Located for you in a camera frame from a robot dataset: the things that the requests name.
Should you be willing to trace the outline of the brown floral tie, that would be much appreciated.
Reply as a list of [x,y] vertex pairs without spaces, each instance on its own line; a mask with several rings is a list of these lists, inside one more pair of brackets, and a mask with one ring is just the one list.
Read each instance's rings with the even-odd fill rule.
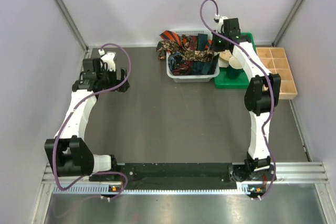
[[155,50],[159,54],[163,52],[169,52],[170,55],[179,53],[184,60],[190,61],[212,62],[215,58],[214,52],[210,49],[203,51],[191,50],[170,40],[159,41]]

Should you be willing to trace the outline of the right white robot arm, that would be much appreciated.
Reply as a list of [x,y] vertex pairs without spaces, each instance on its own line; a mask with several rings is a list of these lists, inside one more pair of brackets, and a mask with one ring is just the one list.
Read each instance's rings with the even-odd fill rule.
[[269,128],[279,101],[281,77],[268,70],[257,56],[249,37],[240,32],[237,18],[215,15],[211,49],[230,51],[247,76],[249,85],[244,104],[251,118],[251,140],[243,166],[233,165],[230,175],[235,181],[256,180],[271,173],[272,154],[269,150]]

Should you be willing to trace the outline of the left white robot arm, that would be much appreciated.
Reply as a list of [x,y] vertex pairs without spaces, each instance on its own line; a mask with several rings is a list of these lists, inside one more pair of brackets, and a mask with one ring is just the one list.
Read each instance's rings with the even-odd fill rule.
[[119,168],[113,155],[93,154],[84,141],[89,116],[104,91],[126,92],[127,71],[115,63],[116,53],[83,60],[83,71],[71,88],[71,101],[64,122],[54,138],[45,141],[45,152],[54,174],[58,177],[89,176],[101,172],[114,180]]

